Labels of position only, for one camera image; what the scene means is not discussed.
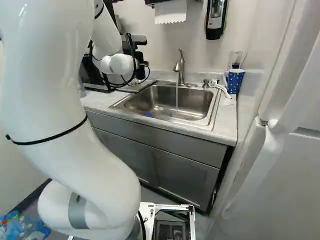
polka dot cup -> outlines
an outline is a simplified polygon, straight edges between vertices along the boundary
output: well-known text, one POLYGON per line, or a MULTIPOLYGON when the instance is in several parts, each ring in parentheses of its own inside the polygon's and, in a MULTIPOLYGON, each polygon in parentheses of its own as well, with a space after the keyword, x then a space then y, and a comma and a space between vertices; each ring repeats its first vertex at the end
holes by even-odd
POLYGON ((228 76, 228 93, 237 94, 240 90, 242 80, 244 79, 245 70, 230 69, 228 76))

cabinet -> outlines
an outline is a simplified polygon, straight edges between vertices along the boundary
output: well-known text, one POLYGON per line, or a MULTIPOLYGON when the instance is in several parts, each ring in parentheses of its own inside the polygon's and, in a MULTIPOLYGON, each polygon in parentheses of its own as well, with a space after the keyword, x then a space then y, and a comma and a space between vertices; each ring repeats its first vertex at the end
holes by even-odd
POLYGON ((86 111, 91 124, 103 131, 172 154, 220 168, 227 146, 132 121, 86 111))
POLYGON ((207 210, 219 173, 217 168, 100 129, 95 131, 141 181, 207 210))

water stream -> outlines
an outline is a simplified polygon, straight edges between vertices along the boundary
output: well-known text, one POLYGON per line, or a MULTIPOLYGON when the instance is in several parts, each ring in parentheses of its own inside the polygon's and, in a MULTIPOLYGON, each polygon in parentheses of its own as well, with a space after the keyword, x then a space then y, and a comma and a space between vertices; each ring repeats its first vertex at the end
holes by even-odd
POLYGON ((178 80, 176 80, 175 84, 175 110, 176 115, 178 115, 178 80))

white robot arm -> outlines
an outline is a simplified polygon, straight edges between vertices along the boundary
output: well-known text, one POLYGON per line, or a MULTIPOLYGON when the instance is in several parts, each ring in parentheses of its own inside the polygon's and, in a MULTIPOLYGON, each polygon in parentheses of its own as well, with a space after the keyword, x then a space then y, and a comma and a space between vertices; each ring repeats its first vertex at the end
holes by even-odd
POLYGON ((121 48, 102 0, 0 0, 0 37, 3 127, 53 179, 38 201, 41 218, 67 235, 125 240, 136 221, 140 183, 100 143, 76 87, 90 39, 97 59, 121 48))
POLYGON ((126 75, 134 71, 132 56, 122 50, 121 36, 102 0, 94 0, 92 61, 105 74, 126 75))

refrigerator door handle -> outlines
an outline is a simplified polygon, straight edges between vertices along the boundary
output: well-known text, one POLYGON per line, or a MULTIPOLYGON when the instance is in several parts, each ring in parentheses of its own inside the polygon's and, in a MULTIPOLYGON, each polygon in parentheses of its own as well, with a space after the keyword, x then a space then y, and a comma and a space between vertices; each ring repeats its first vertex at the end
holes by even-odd
POLYGON ((284 137, 285 134, 275 134, 265 126, 264 144, 237 194, 223 211, 224 219, 232 217, 250 204, 250 199, 276 164, 283 149, 284 137))

